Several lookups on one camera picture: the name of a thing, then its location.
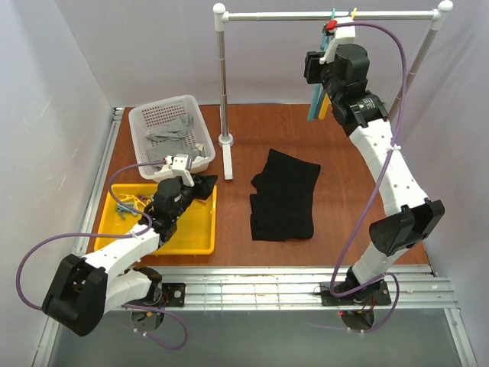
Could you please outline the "teal plastic hanger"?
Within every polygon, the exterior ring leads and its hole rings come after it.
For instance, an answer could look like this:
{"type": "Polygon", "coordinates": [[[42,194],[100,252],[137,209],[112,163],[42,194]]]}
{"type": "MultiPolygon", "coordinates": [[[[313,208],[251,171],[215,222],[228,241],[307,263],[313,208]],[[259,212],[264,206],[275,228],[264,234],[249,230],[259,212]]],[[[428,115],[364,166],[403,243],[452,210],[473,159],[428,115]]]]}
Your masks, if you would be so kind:
{"type": "MultiPolygon", "coordinates": [[[[327,35],[325,30],[322,30],[322,41],[319,49],[321,51],[325,51],[328,45],[329,45],[329,36],[327,35]]],[[[321,108],[322,101],[324,100],[324,98],[321,97],[321,94],[322,94],[321,86],[319,84],[315,84],[313,89],[312,101],[309,106],[309,112],[307,116],[307,120],[309,122],[319,117],[319,110],[321,108]]]]}

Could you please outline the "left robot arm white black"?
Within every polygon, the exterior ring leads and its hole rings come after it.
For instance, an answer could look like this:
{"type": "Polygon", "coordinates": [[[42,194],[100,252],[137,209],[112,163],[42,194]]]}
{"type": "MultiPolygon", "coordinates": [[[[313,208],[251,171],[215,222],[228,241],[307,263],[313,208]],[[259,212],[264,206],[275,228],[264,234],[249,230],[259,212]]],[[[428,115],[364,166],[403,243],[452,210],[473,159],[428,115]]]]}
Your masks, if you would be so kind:
{"type": "Polygon", "coordinates": [[[83,257],[66,256],[42,312],[78,336],[86,336],[105,313],[124,304],[161,305],[161,275],[135,263],[165,245],[176,232],[178,219],[194,200],[208,199],[218,180],[216,175],[203,174],[194,174],[192,179],[192,186],[181,177],[162,180],[143,216],[123,238],[83,257]]]}

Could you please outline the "black underwear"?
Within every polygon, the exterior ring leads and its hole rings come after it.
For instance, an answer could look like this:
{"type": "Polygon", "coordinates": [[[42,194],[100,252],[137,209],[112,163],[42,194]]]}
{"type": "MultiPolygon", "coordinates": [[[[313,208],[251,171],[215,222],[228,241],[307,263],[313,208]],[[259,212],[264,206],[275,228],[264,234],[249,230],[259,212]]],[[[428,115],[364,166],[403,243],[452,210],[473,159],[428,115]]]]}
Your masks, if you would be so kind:
{"type": "Polygon", "coordinates": [[[251,237],[282,242],[311,239],[313,194],[321,166],[270,149],[263,170],[251,180],[251,237]]]}

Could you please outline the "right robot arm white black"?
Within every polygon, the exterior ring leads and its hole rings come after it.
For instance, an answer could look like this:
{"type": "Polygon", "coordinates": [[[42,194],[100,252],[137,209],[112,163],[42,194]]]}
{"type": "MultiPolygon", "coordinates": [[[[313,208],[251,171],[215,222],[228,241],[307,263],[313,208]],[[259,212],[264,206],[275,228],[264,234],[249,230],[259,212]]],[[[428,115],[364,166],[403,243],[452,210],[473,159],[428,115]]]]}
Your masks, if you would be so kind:
{"type": "Polygon", "coordinates": [[[393,132],[381,99],[368,88],[370,61],[357,44],[336,47],[332,61],[321,63],[321,52],[306,55],[304,77],[319,84],[332,104],[332,113],[358,149],[376,182],[385,218],[369,226],[370,243],[340,283],[321,285],[324,304],[333,299],[373,301],[387,294],[385,274],[401,256],[425,240],[445,213],[441,200],[431,200],[414,179],[393,142],[393,132]]]}

